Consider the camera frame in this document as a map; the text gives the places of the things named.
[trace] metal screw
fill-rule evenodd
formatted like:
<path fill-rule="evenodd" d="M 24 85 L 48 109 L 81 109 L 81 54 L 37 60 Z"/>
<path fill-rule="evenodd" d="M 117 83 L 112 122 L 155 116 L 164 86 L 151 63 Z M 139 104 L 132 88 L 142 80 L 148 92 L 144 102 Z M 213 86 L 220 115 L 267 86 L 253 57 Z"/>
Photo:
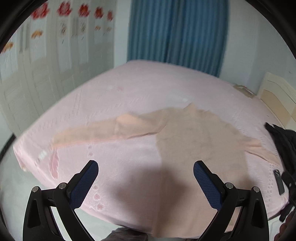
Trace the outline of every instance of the metal screw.
<path fill-rule="evenodd" d="M 67 186 L 66 183 L 61 183 L 61 184 L 59 185 L 59 189 L 64 189 L 66 186 Z"/>
<path fill-rule="evenodd" d="M 255 192 L 260 192 L 260 188 L 259 188 L 259 187 L 253 187 L 253 190 L 254 190 Z"/>
<path fill-rule="evenodd" d="M 32 192 L 37 192 L 38 189 L 39 189 L 39 187 L 35 186 L 35 187 L 32 188 Z"/>
<path fill-rule="evenodd" d="M 233 188 L 233 184 L 232 184 L 232 183 L 226 183 L 225 186 L 226 186 L 228 189 L 232 189 L 232 188 Z"/>

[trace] human hand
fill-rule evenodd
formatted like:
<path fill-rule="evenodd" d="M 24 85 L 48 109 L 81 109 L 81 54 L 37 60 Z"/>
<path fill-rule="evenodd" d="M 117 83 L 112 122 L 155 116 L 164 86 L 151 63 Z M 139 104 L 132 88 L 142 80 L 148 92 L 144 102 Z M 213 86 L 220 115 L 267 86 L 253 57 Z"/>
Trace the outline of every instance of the human hand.
<path fill-rule="evenodd" d="M 274 241 L 278 241 L 278 239 L 280 238 L 280 236 L 285 232 L 287 226 L 289 225 L 290 221 L 292 220 L 294 214 L 295 214 L 296 210 L 293 210 L 286 218 L 286 221 L 280 226 L 279 228 L 279 233 L 274 236 Z"/>

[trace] white wall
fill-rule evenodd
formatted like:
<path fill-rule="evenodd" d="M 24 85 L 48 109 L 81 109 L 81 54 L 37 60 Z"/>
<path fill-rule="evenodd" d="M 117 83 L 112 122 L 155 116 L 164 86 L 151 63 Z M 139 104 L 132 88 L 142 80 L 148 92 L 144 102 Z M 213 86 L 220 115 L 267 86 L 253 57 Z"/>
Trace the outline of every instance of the white wall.
<path fill-rule="evenodd" d="M 229 30 L 220 78 L 257 93 L 266 72 L 296 88 L 296 60 L 288 46 L 255 8 L 229 0 Z"/>
<path fill-rule="evenodd" d="M 229 0 L 226 49 L 220 78 L 247 85 L 256 57 L 259 16 L 245 0 Z"/>
<path fill-rule="evenodd" d="M 12 132 L 9 129 L 4 116 L 0 110 L 0 150 L 2 150 L 3 146 L 10 138 Z"/>
<path fill-rule="evenodd" d="M 114 67 L 127 61 L 131 0 L 118 0 L 114 27 Z"/>

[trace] blue curtain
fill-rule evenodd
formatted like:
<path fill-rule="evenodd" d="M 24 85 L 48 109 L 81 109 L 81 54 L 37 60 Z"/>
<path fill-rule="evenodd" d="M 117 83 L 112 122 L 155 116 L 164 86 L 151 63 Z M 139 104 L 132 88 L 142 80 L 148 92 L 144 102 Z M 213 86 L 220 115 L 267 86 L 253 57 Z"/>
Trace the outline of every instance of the blue curtain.
<path fill-rule="evenodd" d="M 228 0 L 133 0 L 128 60 L 185 66 L 219 76 Z"/>

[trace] red flower decoration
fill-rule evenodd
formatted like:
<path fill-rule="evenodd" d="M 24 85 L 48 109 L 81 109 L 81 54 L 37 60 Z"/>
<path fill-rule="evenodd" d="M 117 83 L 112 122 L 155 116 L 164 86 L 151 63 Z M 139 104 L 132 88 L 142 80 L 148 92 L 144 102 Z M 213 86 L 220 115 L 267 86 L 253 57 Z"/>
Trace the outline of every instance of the red flower decoration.
<path fill-rule="evenodd" d="M 72 12 L 72 8 L 70 8 L 70 2 L 63 1 L 61 5 L 59 6 L 57 13 L 59 16 L 69 16 L 69 14 Z"/>
<path fill-rule="evenodd" d="M 89 6 L 87 4 L 82 4 L 78 11 L 79 17 L 87 17 L 89 13 Z"/>
<path fill-rule="evenodd" d="M 108 11 L 108 14 L 107 14 L 107 21 L 112 21 L 113 20 L 113 12 L 110 10 Z"/>
<path fill-rule="evenodd" d="M 94 12 L 94 17 L 95 18 L 102 18 L 103 16 L 104 16 L 103 8 L 102 7 L 97 7 L 96 11 Z"/>
<path fill-rule="evenodd" d="M 39 8 L 37 8 L 32 14 L 32 18 L 35 20 L 37 18 L 45 18 L 49 13 L 48 3 L 42 4 Z"/>

